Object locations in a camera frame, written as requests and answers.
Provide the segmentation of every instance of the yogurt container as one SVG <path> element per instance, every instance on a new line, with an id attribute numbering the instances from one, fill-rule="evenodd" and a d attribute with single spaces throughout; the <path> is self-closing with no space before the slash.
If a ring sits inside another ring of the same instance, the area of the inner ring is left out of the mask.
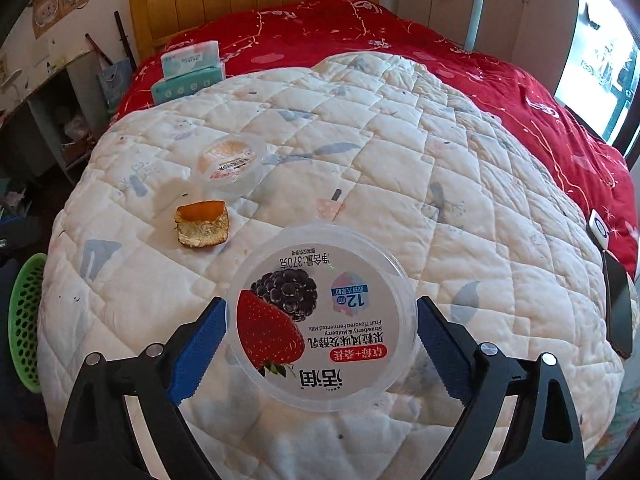
<path id="1" fill-rule="evenodd" d="M 229 134 L 207 146 L 191 168 L 191 175 L 206 190 L 242 195 L 263 177 L 265 142 L 253 134 Z"/>
<path id="2" fill-rule="evenodd" d="M 241 264 L 226 323 L 258 386 L 291 406 L 334 412 L 379 397 L 407 368 L 417 307 L 391 254 L 347 228 L 308 224 Z"/>

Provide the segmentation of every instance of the green plastic basket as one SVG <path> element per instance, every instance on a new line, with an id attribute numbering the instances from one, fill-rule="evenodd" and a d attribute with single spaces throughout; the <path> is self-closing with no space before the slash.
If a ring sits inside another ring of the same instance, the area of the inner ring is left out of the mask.
<path id="1" fill-rule="evenodd" d="M 30 391 L 40 393 L 38 379 L 38 307 L 46 254 L 34 254 L 20 269 L 9 302 L 9 348 L 18 377 Z"/>

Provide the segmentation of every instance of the smartphone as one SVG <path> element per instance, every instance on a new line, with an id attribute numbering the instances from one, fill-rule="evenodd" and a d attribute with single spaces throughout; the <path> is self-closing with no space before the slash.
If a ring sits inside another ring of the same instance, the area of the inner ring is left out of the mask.
<path id="1" fill-rule="evenodd" d="M 602 251 L 602 261 L 607 286 L 607 341 L 620 357 L 629 359 L 634 341 L 626 270 L 609 251 Z"/>

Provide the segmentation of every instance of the red bedspread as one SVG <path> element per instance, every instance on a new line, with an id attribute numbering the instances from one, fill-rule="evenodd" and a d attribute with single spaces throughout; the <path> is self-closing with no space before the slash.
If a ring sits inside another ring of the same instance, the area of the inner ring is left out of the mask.
<path id="1" fill-rule="evenodd" d="M 551 172 L 585 216 L 596 209 L 611 229 L 609 250 L 631 276 L 638 258 L 634 188 L 617 150 L 593 139 L 529 74 L 482 54 L 466 54 L 432 30 L 366 0 L 310 0 L 232 14 L 177 36 L 168 50 L 220 42 L 228 76 L 284 66 L 311 67 L 333 54 L 377 50 L 423 63 L 502 124 Z M 146 60 L 114 120 L 153 106 L 159 56 Z"/>

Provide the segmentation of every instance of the white quilt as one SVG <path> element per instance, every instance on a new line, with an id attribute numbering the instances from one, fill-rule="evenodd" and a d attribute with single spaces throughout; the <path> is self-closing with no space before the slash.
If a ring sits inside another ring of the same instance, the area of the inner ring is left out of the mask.
<path id="1" fill-rule="evenodd" d="M 268 143 L 265 176 L 227 203 L 226 244 L 182 247 L 174 211 L 200 199 L 190 166 L 233 132 Z M 337 214 L 327 207 L 336 189 Z M 385 246 L 416 295 L 477 341 L 519 358 L 555 354 L 590 452 L 623 369 L 606 342 L 602 263 L 582 213 L 495 116 L 420 64 L 366 52 L 236 76 L 104 135 L 56 219 L 45 270 L 38 371 L 54 437 L 87 354 L 119 359 L 166 341 L 225 296 L 251 250 L 317 218 Z M 491 472 L 513 405 L 477 476 Z M 223 478 L 260 480 L 420 478 L 462 412 L 421 347 L 379 400 L 325 415 L 258 390 L 226 340 L 180 408 Z M 164 478 L 131 410 L 151 471 Z"/>

